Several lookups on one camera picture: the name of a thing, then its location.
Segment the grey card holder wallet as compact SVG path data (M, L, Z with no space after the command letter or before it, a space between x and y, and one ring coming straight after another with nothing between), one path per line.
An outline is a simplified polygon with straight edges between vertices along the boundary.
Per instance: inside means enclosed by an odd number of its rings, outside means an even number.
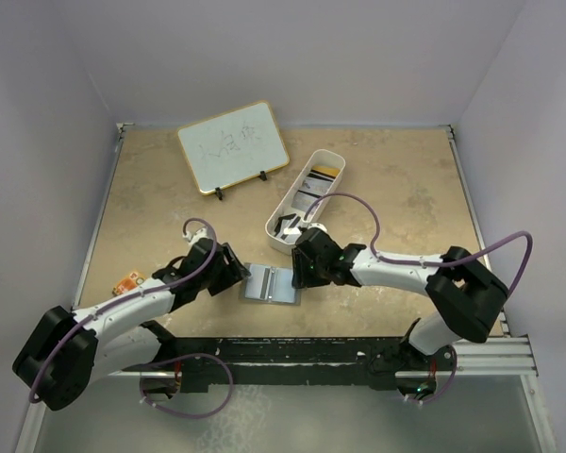
M240 301L269 305L296 306L300 291L292 286L291 268L245 263L249 276L241 283Z

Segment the white oblong plastic tray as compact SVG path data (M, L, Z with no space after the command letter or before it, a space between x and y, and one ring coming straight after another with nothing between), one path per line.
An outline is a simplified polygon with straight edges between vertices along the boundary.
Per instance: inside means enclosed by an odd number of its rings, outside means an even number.
M289 255L299 238L299 228L318 221L328 203L328 199L320 198L338 189L345 165L341 155L329 150L312 153L265 224L274 250Z

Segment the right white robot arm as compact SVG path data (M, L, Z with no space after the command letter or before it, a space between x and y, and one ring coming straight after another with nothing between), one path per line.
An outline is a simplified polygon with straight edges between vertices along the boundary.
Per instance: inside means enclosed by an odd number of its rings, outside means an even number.
M434 354L458 340L487 341L508 300L508 287L478 260L450 266L470 253L458 246L424 257L390 254L381 260L365 244L340 247L318 227L304 231L292 252L292 286L387 287L426 296L436 311L411 326L402 362L422 369Z

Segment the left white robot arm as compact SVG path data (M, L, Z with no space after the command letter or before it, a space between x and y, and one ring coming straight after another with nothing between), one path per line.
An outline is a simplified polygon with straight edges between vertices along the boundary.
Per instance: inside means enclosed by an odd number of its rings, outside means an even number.
M12 370L33 404L59 411L94 381L137 365L164 370L180 349L158 317L191 303L203 291L217 295L250 276L228 243L210 238L158 269L137 289L94 307L47 311Z

